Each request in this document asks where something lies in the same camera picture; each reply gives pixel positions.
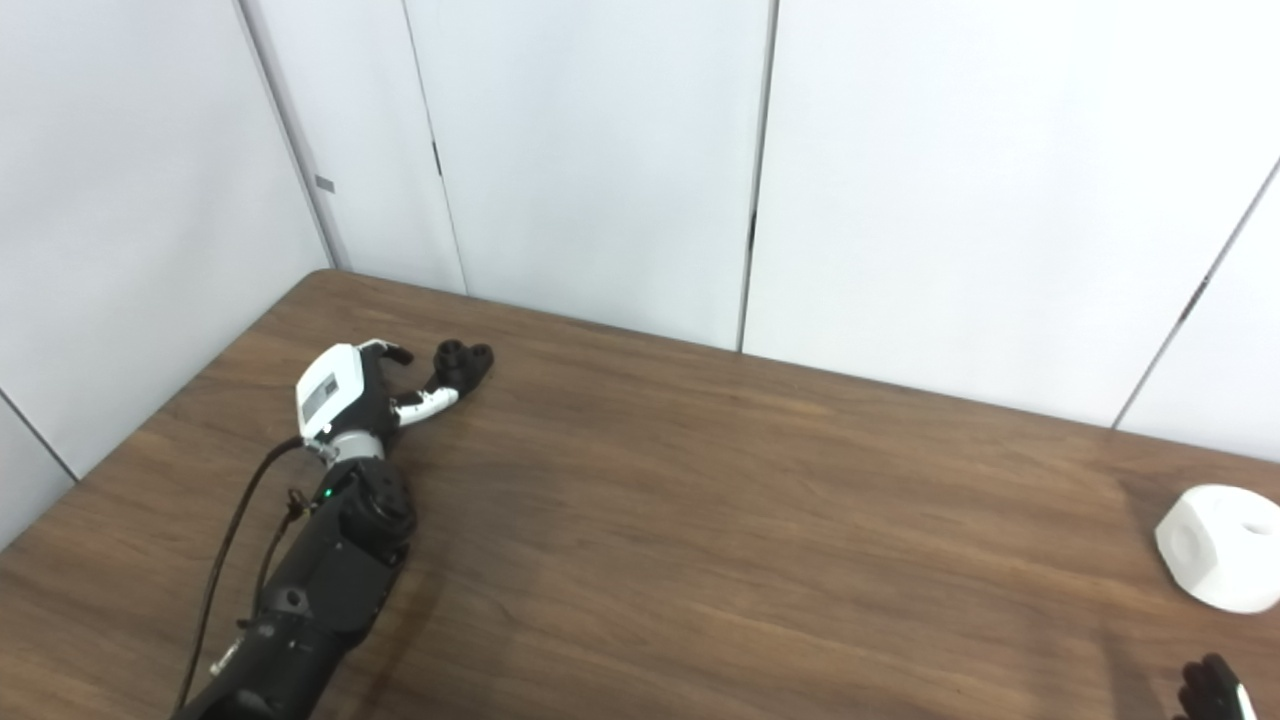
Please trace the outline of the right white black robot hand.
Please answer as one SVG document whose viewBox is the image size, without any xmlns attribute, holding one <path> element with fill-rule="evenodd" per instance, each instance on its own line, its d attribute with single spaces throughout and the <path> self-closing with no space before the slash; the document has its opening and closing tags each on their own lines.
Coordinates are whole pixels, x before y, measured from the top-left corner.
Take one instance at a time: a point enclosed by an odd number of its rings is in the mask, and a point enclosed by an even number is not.
<svg viewBox="0 0 1280 720">
<path fill-rule="evenodd" d="M 1175 719 L 1251 720 L 1257 712 L 1245 685 L 1220 653 L 1207 653 L 1181 669 Z"/>
</svg>

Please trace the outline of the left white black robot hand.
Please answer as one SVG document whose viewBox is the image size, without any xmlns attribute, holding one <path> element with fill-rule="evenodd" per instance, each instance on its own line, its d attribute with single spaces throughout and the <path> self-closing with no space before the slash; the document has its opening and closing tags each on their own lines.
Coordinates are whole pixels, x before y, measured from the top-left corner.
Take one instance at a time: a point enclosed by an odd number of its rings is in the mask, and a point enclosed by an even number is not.
<svg viewBox="0 0 1280 720">
<path fill-rule="evenodd" d="M 461 400 L 456 388 L 420 389 L 394 396 L 381 361 L 407 366 L 413 354 L 384 340 L 338 343 L 306 369 L 294 388 L 298 434 L 312 448 L 334 448 L 342 436 L 389 441 L 401 428 L 425 421 Z"/>
</svg>

